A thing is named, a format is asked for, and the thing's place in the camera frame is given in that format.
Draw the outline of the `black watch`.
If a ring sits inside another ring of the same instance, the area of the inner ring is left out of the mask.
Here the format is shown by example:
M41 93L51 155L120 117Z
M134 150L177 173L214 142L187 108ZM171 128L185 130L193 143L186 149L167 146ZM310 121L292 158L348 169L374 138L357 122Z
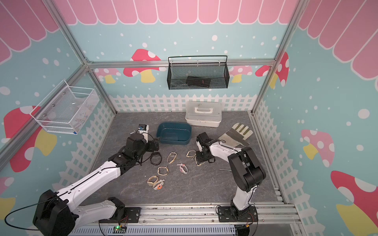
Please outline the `black watch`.
M153 152L149 157L150 163L154 166L159 166L162 162L162 156L160 152Z

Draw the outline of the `pink white watch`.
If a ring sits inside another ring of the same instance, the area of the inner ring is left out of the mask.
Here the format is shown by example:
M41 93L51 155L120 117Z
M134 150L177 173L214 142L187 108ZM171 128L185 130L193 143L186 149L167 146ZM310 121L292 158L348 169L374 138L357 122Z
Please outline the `pink white watch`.
M185 164L177 164L177 166L179 167L181 173L187 174L189 172L189 169Z

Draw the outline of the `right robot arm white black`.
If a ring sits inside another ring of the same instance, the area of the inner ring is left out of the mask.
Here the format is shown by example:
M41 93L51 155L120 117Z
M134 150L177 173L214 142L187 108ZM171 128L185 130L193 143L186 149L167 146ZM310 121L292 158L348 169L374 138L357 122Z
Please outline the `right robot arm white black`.
M237 185L230 206L216 207L219 221L258 222L257 209L251 200L266 179L266 172L252 148L228 146L221 140L210 139L205 132L197 136L196 144L199 149L195 155L196 163L214 163L216 158L228 162Z

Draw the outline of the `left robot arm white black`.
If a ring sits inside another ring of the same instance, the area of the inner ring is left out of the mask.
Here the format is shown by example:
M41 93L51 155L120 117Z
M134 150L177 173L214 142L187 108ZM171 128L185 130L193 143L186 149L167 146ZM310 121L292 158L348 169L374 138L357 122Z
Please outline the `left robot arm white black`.
M121 223L128 218L125 204L116 197L82 206L81 203L101 187L117 179L136 165L143 163L147 152L159 150L158 139L149 133L133 133L126 145L97 169L77 182L56 192L41 194L32 220L34 231L44 236L67 236L73 230L91 222L110 219Z

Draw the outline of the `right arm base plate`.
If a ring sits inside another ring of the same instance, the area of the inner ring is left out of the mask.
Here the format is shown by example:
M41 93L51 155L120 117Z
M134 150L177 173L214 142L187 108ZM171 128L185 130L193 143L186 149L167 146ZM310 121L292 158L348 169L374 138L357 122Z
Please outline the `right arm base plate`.
M217 206L216 213L219 222L258 222L258 213L255 206L249 206L244 210L238 210L235 206Z

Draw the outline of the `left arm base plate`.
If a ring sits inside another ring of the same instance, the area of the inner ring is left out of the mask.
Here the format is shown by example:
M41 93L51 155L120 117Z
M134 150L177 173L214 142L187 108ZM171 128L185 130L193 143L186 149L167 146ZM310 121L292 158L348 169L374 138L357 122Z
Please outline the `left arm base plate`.
M116 209L113 216L107 219L100 220L100 223L138 223L141 215L140 207L124 207Z

